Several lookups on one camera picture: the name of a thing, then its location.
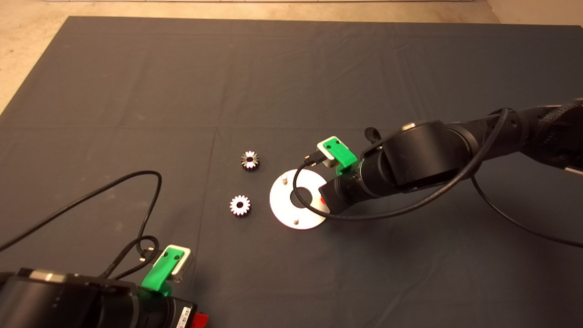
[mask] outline spur gear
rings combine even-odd
[[[241,156],[241,166],[247,171],[253,171],[259,166],[259,155],[254,151],[246,151]]]
[[[231,205],[229,207],[231,208],[231,212],[234,215],[242,217],[249,213],[249,210],[251,209],[251,202],[247,196],[239,195],[231,200]]]

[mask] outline concrete floor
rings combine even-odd
[[[583,12],[583,8],[580,8],[583,6],[581,0],[489,1],[490,4],[486,0],[351,3],[0,0],[0,113],[68,16],[337,20],[347,22],[583,23],[580,15]],[[557,13],[557,8],[562,8],[561,12]]]

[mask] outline white washer plate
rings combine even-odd
[[[322,223],[325,218],[308,210],[299,208],[292,204],[290,195],[293,191],[293,177],[297,170],[290,170],[280,175],[269,193],[269,204],[275,217],[283,224],[290,228],[298,230],[311,229]],[[318,188],[326,183],[323,177],[318,173],[310,170],[302,170],[297,177],[297,187],[306,188],[312,195],[310,205],[323,212],[330,212],[326,204],[321,200],[322,195]]]

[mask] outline center hole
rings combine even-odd
[[[301,198],[303,198],[306,202],[308,202],[308,204],[312,203],[312,194],[310,193],[309,190],[307,190],[304,187],[299,187],[297,189],[297,191],[300,192]],[[292,204],[294,204],[295,207],[305,208],[305,206],[303,206],[302,203],[300,203],[300,201],[297,199],[296,194],[294,194],[293,190],[291,191],[291,194],[290,194],[290,201]]]

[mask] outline black fabric sheet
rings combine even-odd
[[[581,97],[582,58],[574,26],[69,18],[0,116],[0,240],[154,169],[146,233],[193,249],[174,295],[210,327],[579,327],[583,251],[505,222],[469,182],[401,217],[309,231],[275,219],[269,189],[330,135],[358,152],[367,126]],[[239,164],[249,149],[254,173]],[[583,240],[580,177],[514,154],[477,178],[525,225]],[[1,253],[0,270],[101,273],[153,188],[140,177],[83,204]],[[249,217],[229,212],[238,194]]]

